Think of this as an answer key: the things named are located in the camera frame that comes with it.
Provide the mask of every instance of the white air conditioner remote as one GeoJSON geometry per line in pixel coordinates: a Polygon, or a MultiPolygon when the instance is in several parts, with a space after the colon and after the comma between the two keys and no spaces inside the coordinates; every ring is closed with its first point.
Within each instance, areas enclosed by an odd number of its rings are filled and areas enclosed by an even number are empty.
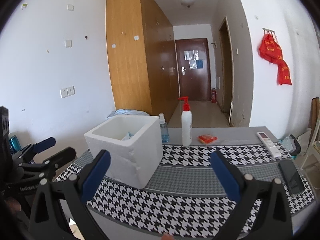
{"type": "Polygon", "coordinates": [[[257,135],[274,158],[281,156],[279,149],[264,132],[257,132],[257,135]]]}

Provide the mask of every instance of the red cloth with yellow text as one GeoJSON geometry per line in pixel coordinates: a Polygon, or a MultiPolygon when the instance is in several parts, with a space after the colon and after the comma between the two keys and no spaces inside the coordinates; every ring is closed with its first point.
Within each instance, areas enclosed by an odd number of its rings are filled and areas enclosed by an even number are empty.
{"type": "Polygon", "coordinates": [[[265,60],[278,65],[278,82],[280,85],[292,85],[290,70],[282,57],[282,50],[271,34],[265,34],[259,48],[260,56],[265,60]]]}

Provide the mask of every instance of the pump nozzle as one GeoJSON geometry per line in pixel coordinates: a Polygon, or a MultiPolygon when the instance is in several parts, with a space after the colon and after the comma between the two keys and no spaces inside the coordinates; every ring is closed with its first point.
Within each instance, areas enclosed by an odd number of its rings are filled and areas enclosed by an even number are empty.
{"type": "Polygon", "coordinates": [[[183,111],[190,111],[190,106],[188,104],[189,97],[178,98],[179,100],[184,100],[183,111]]]}

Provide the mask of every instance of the white spray cap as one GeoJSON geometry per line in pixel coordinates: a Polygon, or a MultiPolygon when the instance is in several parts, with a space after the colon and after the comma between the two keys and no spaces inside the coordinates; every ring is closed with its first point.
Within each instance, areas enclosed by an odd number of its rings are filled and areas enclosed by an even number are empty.
{"type": "Polygon", "coordinates": [[[160,123],[161,124],[165,123],[165,119],[164,119],[164,114],[163,113],[159,114],[159,118],[160,118],[160,123]]]}

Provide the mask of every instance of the black and white houndstooth pattern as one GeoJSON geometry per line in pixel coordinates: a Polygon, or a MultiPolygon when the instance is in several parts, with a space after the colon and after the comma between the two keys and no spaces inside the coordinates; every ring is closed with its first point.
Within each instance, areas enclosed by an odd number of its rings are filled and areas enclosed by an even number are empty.
{"type": "Polygon", "coordinates": [[[210,166],[210,153],[220,150],[233,165],[268,163],[291,158],[281,143],[275,143],[282,156],[273,158],[263,144],[243,146],[189,146],[163,145],[162,164],[182,166],[210,166]]]}
{"type": "MultiPolygon", "coordinates": [[[[80,168],[71,165],[57,180],[65,180],[70,174],[80,171],[80,168]]],[[[292,214],[314,200],[307,180],[302,178],[302,181],[306,190],[295,197],[289,196],[284,186],[292,214]]],[[[124,224],[181,237],[215,236],[236,205],[227,197],[171,196],[135,189],[107,179],[102,180],[95,196],[87,204],[124,224]]],[[[250,231],[260,204],[261,201],[256,200],[243,232],[250,231]]]]}

